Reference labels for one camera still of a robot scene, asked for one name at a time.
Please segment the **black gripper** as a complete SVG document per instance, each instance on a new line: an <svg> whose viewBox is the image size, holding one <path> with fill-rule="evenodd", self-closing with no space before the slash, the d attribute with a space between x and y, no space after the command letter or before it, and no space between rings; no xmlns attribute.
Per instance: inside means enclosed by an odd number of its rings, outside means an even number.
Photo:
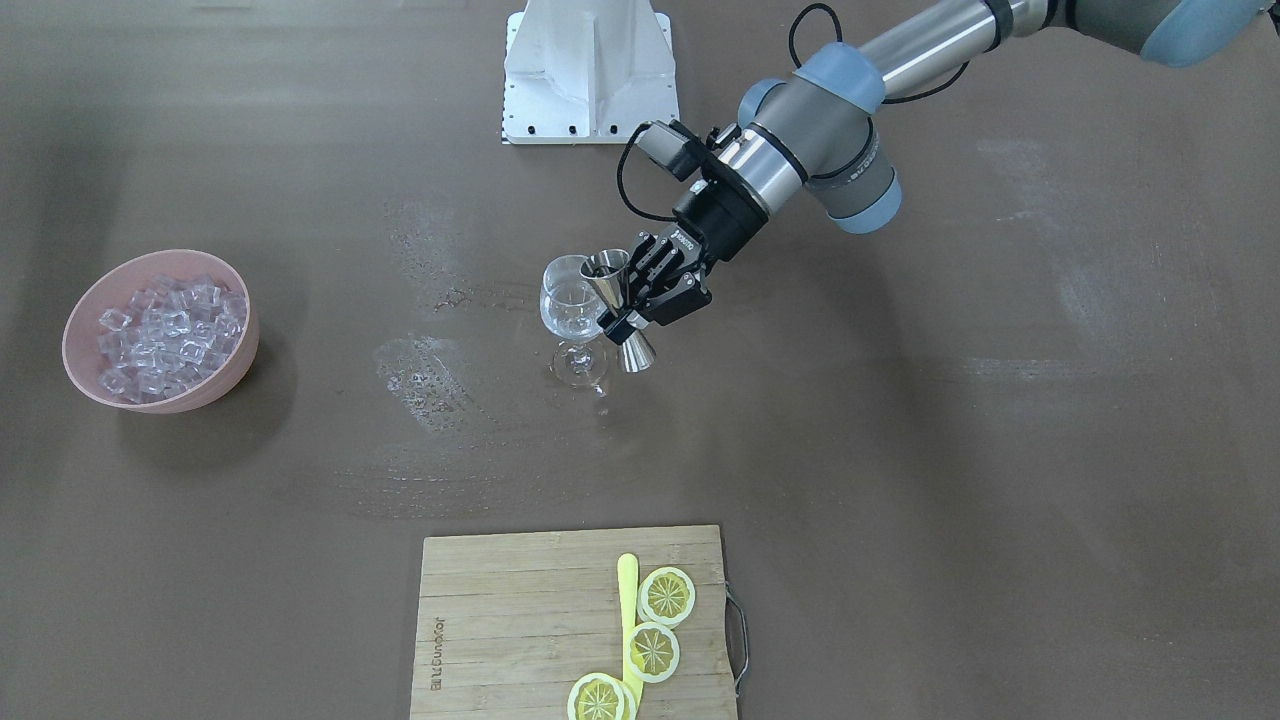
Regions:
<svg viewBox="0 0 1280 720"><path fill-rule="evenodd" d="M705 273L732 259L769 215L741 179L727 176L695 183L673 208L675 223L660 234L641 233L630 254L620 311L605 309L598 325L622 345L650 324L668 325L710 304Z"/></svg>

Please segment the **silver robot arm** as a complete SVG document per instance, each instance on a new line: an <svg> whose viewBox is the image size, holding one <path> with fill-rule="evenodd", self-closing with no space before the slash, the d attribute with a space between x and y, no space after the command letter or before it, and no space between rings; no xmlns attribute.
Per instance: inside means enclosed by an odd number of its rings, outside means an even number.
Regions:
<svg viewBox="0 0 1280 720"><path fill-rule="evenodd" d="M677 120L639 126L631 145L678 181L698 174L664 217L623 254L621 296L598 325L614 343L668 325L710 302L705 281L799 191L842 231L887 224L902 201L899 173L874 126L883 105L948 87L968 63L1050 27L1164 67L1190 67L1226 47L1274 1L941 1L861 47L827 44L787 79L763 79L737 120L700 137Z"/></svg>

